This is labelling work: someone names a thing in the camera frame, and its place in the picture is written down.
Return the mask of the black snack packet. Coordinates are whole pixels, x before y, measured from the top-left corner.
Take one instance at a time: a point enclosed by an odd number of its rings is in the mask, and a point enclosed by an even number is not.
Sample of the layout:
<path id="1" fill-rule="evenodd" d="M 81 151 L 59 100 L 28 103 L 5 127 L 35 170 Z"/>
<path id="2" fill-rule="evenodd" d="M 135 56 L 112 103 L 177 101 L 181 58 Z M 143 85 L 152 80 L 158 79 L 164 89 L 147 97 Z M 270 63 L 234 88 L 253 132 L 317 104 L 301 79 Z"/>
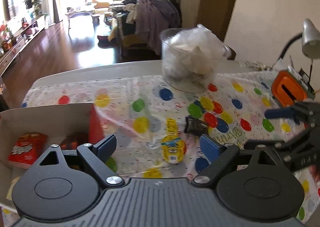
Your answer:
<path id="1" fill-rule="evenodd" d="M 191 134 L 200 137 L 203 134 L 208 134 L 208 129 L 208 123 L 200 119 L 193 118 L 191 116 L 187 116 L 185 118 L 185 128 L 183 131 L 185 134 Z"/>

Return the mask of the dark orange snack packet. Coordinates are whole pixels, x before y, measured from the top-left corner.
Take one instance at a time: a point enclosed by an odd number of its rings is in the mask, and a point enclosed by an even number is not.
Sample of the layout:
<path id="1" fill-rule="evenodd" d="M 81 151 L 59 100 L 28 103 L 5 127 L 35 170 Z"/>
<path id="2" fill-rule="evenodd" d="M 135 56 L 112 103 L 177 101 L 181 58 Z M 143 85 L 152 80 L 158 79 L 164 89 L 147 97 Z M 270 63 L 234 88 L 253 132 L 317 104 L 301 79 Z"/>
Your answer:
<path id="1" fill-rule="evenodd" d="M 76 132 L 68 135 L 61 142 L 60 147 L 62 150 L 75 150 L 78 146 L 88 142 L 88 134 L 83 132 Z"/>

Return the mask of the yellow minion jelly pouch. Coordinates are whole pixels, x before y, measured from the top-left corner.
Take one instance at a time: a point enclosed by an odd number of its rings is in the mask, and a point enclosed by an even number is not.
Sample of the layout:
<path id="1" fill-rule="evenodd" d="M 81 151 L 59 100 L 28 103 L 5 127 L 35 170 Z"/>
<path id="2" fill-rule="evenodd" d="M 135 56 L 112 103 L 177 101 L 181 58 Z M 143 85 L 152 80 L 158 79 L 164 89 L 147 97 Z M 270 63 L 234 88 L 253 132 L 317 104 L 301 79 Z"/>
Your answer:
<path id="1" fill-rule="evenodd" d="M 161 140 L 163 159 L 170 164 L 178 164 L 184 159 L 187 147 L 181 139 L 175 119 L 167 118 L 166 135 Z"/>

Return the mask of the red snack packet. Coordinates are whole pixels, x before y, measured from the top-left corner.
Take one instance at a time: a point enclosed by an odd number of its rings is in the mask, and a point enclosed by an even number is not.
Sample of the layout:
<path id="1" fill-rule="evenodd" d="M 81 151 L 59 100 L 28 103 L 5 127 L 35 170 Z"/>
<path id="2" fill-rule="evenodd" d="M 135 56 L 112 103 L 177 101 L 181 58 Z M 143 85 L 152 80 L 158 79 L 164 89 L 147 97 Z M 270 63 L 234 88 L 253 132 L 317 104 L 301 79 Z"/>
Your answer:
<path id="1" fill-rule="evenodd" d="M 8 162 L 16 167 L 28 169 L 42 154 L 48 136 L 29 133 L 20 136 L 8 156 Z"/>

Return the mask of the red cardboard box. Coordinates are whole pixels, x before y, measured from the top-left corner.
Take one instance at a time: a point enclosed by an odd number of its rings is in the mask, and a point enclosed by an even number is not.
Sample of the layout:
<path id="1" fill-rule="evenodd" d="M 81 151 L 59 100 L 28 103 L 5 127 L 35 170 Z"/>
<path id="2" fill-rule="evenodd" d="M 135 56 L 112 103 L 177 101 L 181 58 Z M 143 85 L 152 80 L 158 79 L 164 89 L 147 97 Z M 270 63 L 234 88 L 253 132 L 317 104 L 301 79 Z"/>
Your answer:
<path id="1" fill-rule="evenodd" d="M 89 141 L 94 144 L 103 139 L 100 119 L 92 103 L 16 108 L 1 112 L 1 207 L 16 212 L 7 194 L 11 181 L 19 174 L 18 169 L 8 162 L 8 156 L 18 138 L 26 133 L 42 133 L 48 136 L 44 145 L 48 148 L 76 132 L 88 133 Z"/>

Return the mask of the colourful dotted tablecloth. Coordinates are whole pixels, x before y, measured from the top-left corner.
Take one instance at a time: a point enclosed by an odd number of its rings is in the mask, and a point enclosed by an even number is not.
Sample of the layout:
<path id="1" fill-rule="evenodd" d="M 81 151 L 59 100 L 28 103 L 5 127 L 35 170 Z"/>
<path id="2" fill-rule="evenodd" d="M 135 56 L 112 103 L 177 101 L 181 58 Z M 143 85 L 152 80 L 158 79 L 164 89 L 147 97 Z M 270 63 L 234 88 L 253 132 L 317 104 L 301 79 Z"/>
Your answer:
<path id="1" fill-rule="evenodd" d="M 319 226 L 319 166 L 291 172 L 265 145 L 244 154 L 248 140 L 288 141 L 305 129 L 292 119 L 267 119 L 279 107 L 275 72 L 218 74 L 200 93 L 171 87 L 160 75 L 81 79 L 34 86 L 20 108 L 92 103 L 104 137 L 117 147 L 105 163 L 124 179 L 101 187 L 81 169 L 75 150 L 43 148 L 18 169 L 7 199 L 13 226 Z M 240 148 L 236 171 L 215 187 L 191 181 L 209 164 L 200 137 L 185 134 L 185 118 L 209 125 L 220 144 Z M 167 118 L 175 119 L 187 150 L 178 164 L 163 159 Z"/>

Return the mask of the grey desk lamp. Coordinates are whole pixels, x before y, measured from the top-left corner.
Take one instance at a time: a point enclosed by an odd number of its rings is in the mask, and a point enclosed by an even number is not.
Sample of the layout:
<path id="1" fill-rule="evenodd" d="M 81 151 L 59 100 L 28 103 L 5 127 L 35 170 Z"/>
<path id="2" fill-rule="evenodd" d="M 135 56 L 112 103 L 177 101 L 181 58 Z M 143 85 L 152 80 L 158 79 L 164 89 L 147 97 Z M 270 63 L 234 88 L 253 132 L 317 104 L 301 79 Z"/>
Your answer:
<path id="1" fill-rule="evenodd" d="M 280 52 L 277 61 L 282 60 L 286 55 L 288 49 L 291 47 L 291 45 L 298 40 L 301 40 L 301 48 L 303 55 L 311 60 L 309 72 L 309 80 L 311 80 L 313 62 L 314 60 L 319 59 L 320 34 L 319 30 L 315 27 L 315 25 L 309 18 L 304 19 L 302 31 L 296 34 L 294 37 L 292 37 L 289 41 L 287 41 L 284 48 Z"/>

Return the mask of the clear plastic tub with bag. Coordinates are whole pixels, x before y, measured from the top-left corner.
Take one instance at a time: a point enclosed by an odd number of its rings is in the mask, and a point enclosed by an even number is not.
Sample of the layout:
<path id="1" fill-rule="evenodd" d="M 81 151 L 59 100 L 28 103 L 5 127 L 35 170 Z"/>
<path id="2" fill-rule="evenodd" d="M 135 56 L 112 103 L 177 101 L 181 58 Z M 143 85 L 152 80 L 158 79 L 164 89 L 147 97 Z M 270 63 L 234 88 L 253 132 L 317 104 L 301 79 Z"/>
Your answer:
<path id="1" fill-rule="evenodd" d="M 191 29 L 170 28 L 160 33 L 163 79 L 185 93 L 205 91 L 224 57 L 224 43 L 198 24 Z"/>

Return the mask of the sofa with clothes pile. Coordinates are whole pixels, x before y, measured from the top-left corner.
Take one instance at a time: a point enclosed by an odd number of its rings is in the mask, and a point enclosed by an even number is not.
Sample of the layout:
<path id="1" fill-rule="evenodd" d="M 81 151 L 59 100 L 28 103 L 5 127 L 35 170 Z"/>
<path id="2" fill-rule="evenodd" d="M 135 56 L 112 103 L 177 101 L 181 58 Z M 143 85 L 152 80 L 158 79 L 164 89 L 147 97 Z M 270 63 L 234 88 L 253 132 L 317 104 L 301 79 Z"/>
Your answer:
<path id="1" fill-rule="evenodd" d="M 181 0 L 123 0 L 112 5 L 122 50 L 142 47 L 161 55 L 160 33 L 182 25 Z"/>

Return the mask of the long tv cabinet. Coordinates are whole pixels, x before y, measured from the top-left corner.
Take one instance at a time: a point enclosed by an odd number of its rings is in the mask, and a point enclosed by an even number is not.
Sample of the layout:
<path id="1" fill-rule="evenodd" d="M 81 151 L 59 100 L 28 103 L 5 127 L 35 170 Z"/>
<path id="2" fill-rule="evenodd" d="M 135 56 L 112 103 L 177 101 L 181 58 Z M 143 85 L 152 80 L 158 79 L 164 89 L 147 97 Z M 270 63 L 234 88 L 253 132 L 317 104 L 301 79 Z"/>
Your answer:
<path id="1" fill-rule="evenodd" d="M 41 15 L 32 19 L 28 26 L 19 29 L 12 38 L 12 44 L 7 44 L 8 50 L 1 54 L 1 75 L 9 68 L 12 62 L 20 55 L 24 48 L 45 29 L 46 16 Z"/>

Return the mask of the coffee table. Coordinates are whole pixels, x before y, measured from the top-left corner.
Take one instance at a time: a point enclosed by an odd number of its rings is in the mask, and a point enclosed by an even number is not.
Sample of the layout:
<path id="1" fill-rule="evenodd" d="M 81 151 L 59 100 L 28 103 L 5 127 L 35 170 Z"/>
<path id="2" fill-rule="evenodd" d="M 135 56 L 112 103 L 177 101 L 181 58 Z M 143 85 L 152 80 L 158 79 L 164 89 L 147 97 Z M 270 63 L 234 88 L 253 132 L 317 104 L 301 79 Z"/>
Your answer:
<path id="1" fill-rule="evenodd" d="M 78 16 L 92 16 L 95 13 L 95 6 L 96 3 L 92 3 L 91 5 L 85 5 L 82 8 L 67 8 L 67 12 L 65 13 L 65 16 L 67 17 L 68 21 L 68 30 L 70 30 L 70 23 L 71 19 L 78 17 Z"/>

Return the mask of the wall television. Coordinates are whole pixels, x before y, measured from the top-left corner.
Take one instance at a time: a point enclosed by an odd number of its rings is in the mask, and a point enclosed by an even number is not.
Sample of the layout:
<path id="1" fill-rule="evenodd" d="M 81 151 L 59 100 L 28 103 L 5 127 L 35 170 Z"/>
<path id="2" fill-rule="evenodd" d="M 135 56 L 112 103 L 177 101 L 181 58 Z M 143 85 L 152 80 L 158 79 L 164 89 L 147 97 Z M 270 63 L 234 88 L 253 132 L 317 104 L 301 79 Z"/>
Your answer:
<path id="1" fill-rule="evenodd" d="M 3 0 L 4 18 L 6 21 L 22 19 L 32 6 L 32 0 Z"/>

